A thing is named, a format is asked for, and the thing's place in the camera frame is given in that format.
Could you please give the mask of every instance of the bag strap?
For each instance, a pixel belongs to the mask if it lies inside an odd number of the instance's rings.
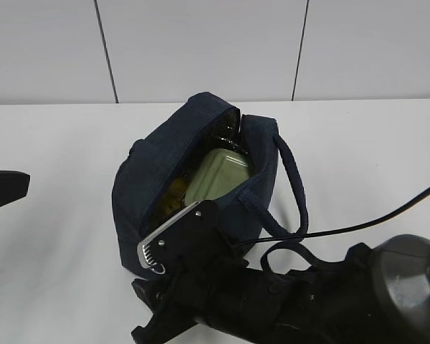
[[[287,274],[280,275],[272,271],[271,265],[269,264],[268,256],[271,252],[277,249],[288,249],[295,253],[298,253],[306,262],[308,262],[314,269],[311,270],[294,270],[291,269]],[[269,281],[276,285],[283,286],[287,285],[296,280],[304,280],[309,283],[313,283],[316,277],[316,271],[331,272],[337,269],[342,269],[347,265],[346,261],[341,262],[326,262],[318,259],[307,247],[300,244],[296,240],[287,240],[284,242],[278,242],[274,246],[270,247],[260,259],[261,267],[266,274]]]
[[[273,138],[274,144],[279,149],[280,157],[282,158],[282,163],[287,172],[288,180],[290,181],[293,194],[295,195],[295,201],[300,212],[300,228],[296,231],[296,234],[306,234],[309,228],[309,214],[306,207],[304,186],[302,185],[301,176],[298,171],[295,158],[293,157],[292,151],[279,134],[276,134]],[[258,197],[248,188],[245,188],[239,194],[239,200],[258,218],[259,223],[269,233],[269,235],[272,237],[283,237],[290,234],[276,221]]]

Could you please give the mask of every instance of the open bag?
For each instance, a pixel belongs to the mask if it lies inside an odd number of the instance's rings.
[[[249,177],[214,199],[220,208],[220,227],[234,243],[256,239],[262,227],[272,236],[289,234],[267,210],[274,188],[278,152],[300,209],[298,233],[307,230],[301,178],[292,152],[279,136],[275,119],[255,115],[241,117],[239,109],[221,98],[209,92],[199,93],[189,98],[148,137],[137,140],[116,175],[112,192],[113,217],[121,263],[132,273],[145,279],[160,277],[141,267],[137,245],[162,224],[164,216],[172,215],[162,207],[169,190],[183,193],[185,177],[197,170],[203,157],[213,149],[237,151],[249,161]],[[237,254],[243,256],[251,248],[243,246]]]

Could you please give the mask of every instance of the green plastic container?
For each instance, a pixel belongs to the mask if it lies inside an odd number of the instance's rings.
[[[186,190],[185,206],[226,195],[250,177],[249,168],[248,159],[239,153],[224,148],[211,150]]]

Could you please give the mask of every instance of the black mechanical part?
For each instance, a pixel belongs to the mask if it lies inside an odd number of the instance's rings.
[[[0,207],[27,195],[30,176],[17,171],[0,171]]]
[[[357,244],[334,269],[312,263],[305,274],[270,278],[235,255],[214,203],[200,206],[194,211],[209,221],[187,214],[151,243],[170,273],[133,283],[153,311],[133,331],[136,343],[166,343],[203,323],[259,344],[430,344],[430,241],[403,235],[376,249]],[[182,246],[164,249],[174,242]]]
[[[375,250],[371,265],[376,299],[405,343],[430,344],[430,240],[395,236]]]

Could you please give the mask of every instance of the fabric bag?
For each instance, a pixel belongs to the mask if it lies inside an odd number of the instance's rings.
[[[113,217],[122,265],[132,273],[156,279],[143,269],[137,245],[155,228],[151,224],[157,203],[214,128],[228,132],[252,162],[250,177],[228,194],[215,199],[220,208],[221,229],[236,242],[256,239],[263,228],[272,236],[289,234],[268,212],[277,172],[278,151],[292,185],[301,215],[298,233],[307,231],[305,195],[291,151],[279,137],[273,118],[243,115],[239,109],[209,92],[188,99],[147,138],[137,140],[120,166],[112,192]],[[239,256],[250,246],[239,248]]]

